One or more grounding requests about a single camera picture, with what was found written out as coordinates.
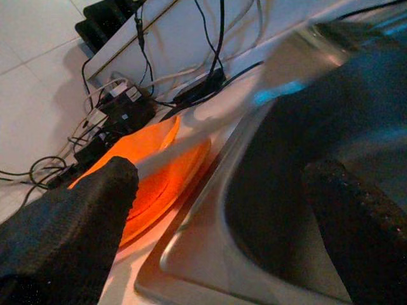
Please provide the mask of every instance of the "power adapter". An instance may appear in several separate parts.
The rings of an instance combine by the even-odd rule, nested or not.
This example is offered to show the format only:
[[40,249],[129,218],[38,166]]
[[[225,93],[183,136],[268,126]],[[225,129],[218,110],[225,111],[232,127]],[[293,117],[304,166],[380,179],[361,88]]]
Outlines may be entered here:
[[210,79],[207,79],[207,76],[203,76],[183,88],[174,97],[173,103],[176,105],[182,104],[185,101],[192,103],[202,97],[206,97],[208,94],[218,91],[225,80],[226,77],[222,69],[218,68],[214,70]]

